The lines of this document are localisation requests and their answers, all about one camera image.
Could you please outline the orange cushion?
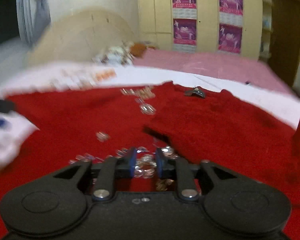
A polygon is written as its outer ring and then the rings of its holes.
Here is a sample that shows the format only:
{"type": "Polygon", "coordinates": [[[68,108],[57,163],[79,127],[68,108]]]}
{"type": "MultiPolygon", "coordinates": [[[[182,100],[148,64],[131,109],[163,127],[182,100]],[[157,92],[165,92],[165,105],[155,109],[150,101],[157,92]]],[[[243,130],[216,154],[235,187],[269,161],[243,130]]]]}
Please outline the orange cushion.
{"type": "Polygon", "coordinates": [[[142,43],[134,43],[130,49],[129,52],[134,57],[142,57],[144,52],[147,50],[147,46],[142,43]]]}

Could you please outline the cream curved headboard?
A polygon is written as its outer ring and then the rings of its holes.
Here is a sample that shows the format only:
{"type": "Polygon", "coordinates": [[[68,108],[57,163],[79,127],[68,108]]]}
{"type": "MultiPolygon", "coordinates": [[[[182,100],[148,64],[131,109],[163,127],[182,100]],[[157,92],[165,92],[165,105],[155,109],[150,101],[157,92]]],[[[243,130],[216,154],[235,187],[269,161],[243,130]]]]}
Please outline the cream curved headboard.
{"type": "Polygon", "coordinates": [[[137,41],[120,15],[94,7],[64,16],[45,29],[27,55],[27,67],[52,61],[91,62],[106,49],[137,41]]]}

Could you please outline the red knit sweater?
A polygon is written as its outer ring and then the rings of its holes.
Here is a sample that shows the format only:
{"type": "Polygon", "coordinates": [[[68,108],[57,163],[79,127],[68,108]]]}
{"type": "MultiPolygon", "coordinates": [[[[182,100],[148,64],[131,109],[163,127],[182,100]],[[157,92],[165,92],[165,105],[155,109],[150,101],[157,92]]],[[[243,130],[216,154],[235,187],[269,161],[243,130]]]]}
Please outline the red knit sweater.
{"type": "MultiPolygon", "coordinates": [[[[207,159],[286,194],[285,227],[300,239],[300,118],[291,128],[229,91],[186,96],[171,82],[151,88],[13,93],[8,100],[37,130],[0,174],[0,200],[11,189],[65,167],[78,155],[171,146],[191,163],[207,159]]],[[[6,235],[0,218],[0,238],[6,235]]]]}

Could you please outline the upper right purple poster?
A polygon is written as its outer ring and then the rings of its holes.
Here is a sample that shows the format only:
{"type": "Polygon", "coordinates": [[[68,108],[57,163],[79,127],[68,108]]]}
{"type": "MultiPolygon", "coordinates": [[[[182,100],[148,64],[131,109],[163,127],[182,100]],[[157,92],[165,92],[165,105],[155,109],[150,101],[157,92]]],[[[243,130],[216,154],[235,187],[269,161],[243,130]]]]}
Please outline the upper right purple poster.
{"type": "Polygon", "coordinates": [[[219,0],[219,23],[243,27],[243,0],[219,0]]]}

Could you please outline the lower left purple poster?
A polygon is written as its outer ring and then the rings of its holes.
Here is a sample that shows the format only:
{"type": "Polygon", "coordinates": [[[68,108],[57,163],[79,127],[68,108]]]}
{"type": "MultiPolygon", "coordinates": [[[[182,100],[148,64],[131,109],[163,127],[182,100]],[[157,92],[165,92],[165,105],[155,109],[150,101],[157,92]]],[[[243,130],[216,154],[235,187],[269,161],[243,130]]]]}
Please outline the lower left purple poster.
{"type": "Polygon", "coordinates": [[[195,53],[197,49],[197,20],[173,19],[173,50],[195,53]]]}

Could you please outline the pink bed cover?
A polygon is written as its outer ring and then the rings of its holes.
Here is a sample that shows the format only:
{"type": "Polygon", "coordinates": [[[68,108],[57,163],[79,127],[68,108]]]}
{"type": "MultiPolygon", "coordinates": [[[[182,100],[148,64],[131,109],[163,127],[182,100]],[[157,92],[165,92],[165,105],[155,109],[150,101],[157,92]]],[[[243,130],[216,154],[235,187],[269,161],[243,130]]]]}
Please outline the pink bed cover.
{"type": "Polygon", "coordinates": [[[142,57],[134,59],[136,66],[154,67],[199,74],[248,83],[284,94],[293,94],[265,63],[238,55],[223,53],[182,53],[147,49],[142,57]]]}

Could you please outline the brown wooden door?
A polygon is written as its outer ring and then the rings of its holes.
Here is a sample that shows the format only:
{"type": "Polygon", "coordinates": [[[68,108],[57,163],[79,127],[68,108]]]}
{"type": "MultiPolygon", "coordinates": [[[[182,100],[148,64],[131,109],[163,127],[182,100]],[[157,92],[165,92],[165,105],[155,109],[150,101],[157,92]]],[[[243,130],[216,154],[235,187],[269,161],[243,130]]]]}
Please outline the brown wooden door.
{"type": "Polygon", "coordinates": [[[272,4],[268,64],[292,87],[300,62],[300,0],[272,0],[272,4]]]}

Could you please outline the white floral bed sheet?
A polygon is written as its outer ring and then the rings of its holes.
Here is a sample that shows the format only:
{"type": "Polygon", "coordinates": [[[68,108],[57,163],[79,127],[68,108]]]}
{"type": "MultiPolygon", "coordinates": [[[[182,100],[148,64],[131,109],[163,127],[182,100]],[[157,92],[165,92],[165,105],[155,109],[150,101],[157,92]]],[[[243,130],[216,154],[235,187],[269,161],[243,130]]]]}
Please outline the white floral bed sheet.
{"type": "MultiPolygon", "coordinates": [[[[204,92],[229,91],[240,100],[271,114],[291,128],[300,118],[300,100],[253,86],[207,76],[154,68],[106,68],[59,62],[43,68],[25,71],[0,89],[0,99],[8,100],[13,93],[64,92],[98,88],[151,88],[171,82],[191,90],[200,87],[204,92]]],[[[17,107],[8,114],[0,113],[0,169],[14,162],[24,141],[37,130],[17,107]]]]}

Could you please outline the upper left purple poster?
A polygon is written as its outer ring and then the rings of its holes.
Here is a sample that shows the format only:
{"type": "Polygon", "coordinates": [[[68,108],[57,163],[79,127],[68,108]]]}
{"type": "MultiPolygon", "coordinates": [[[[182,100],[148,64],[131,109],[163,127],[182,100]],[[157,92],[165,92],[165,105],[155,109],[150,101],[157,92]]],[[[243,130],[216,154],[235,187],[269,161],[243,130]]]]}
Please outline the upper left purple poster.
{"type": "Polygon", "coordinates": [[[197,19],[197,0],[172,0],[172,14],[175,19],[197,19]]]}

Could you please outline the purple poster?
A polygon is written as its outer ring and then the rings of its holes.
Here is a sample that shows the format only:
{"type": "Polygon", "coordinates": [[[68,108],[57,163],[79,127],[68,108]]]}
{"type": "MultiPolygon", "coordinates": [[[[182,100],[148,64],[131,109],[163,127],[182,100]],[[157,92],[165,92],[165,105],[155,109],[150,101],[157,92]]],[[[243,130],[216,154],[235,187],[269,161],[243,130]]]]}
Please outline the purple poster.
{"type": "Polygon", "coordinates": [[[197,19],[197,0],[172,0],[172,14],[175,19],[197,19]]]}
{"type": "Polygon", "coordinates": [[[197,20],[173,19],[173,50],[195,53],[197,49],[197,20]]]}
{"type": "Polygon", "coordinates": [[[232,54],[241,53],[242,27],[220,24],[218,50],[232,54]]]}
{"type": "Polygon", "coordinates": [[[243,27],[243,0],[219,0],[219,23],[243,27]]]}

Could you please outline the corner wall shelf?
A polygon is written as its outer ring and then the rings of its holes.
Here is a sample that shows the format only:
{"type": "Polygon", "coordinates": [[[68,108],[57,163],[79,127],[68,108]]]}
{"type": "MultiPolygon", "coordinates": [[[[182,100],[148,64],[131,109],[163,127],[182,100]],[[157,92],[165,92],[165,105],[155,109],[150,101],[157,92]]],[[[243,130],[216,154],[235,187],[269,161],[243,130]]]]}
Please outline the corner wall shelf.
{"type": "Polygon", "coordinates": [[[270,42],[272,29],[272,0],[263,0],[263,16],[262,16],[262,36],[260,46],[259,59],[263,62],[268,62],[271,58],[270,42]]]}

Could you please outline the patterned pillow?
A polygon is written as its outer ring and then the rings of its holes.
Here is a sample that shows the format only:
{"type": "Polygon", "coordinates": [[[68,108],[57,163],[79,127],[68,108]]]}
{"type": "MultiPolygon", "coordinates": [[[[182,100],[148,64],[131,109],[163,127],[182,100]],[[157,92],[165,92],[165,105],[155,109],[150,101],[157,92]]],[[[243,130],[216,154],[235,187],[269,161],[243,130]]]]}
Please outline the patterned pillow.
{"type": "Polygon", "coordinates": [[[103,65],[133,65],[134,56],[130,52],[133,45],[134,42],[123,42],[119,46],[107,47],[94,56],[92,61],[103,65]]]}

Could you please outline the lower right purple poster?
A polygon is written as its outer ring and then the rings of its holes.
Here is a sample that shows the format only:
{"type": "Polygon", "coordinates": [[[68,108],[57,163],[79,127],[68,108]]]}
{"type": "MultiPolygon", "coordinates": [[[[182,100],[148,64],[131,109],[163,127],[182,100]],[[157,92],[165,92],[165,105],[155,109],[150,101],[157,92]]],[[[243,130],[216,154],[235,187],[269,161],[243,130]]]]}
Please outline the lower right purple poster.
{"type": "Polygon", "coordinates": [[[242,27],[220,24],[218,50],[232,54],[241,53],[242,27]]]}

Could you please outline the grey sweater neck label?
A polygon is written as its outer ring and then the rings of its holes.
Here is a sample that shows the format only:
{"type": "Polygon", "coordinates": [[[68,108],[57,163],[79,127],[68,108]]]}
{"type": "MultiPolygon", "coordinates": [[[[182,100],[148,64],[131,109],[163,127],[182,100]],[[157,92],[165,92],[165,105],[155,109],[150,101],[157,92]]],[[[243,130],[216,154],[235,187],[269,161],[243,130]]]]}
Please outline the grey sweater neck label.
{"type": "Polygon", "coordinates": [[[184,92],[185,96],[197,96],[199,98],[205,98],[206,95],[204,91],[200,87],[194,87],[191,90],[187,90],[184,92]]]}

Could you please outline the cream wardrobe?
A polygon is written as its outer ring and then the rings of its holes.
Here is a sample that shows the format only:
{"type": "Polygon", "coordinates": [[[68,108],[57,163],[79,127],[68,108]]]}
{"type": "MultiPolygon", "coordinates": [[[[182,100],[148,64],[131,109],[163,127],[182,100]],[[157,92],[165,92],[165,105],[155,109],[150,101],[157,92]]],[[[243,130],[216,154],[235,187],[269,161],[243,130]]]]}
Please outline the cream wardrobe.
{"type": "MultiPolygon", "coordinates": [[[[138,0],[141,39],[173,50],[172,0],[138,0]]],[[[220,52],[258,59],[262,36],[263,0],[243,0],[241,53],[218,50],[219,0],[197,0],[196,52],[220,52]]]]}

